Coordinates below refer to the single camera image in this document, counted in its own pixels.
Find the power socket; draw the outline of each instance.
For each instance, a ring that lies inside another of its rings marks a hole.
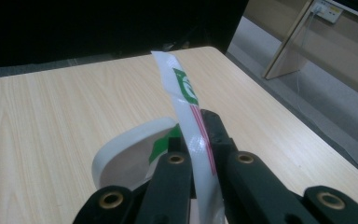
[[[332,23],[336,23],[342,11],[343,11],[342,8],[336,7],[324,0],[315,1],[312,7],[313,13],[318,12],[318,14],[316,14],[317,16],[320,16]]]

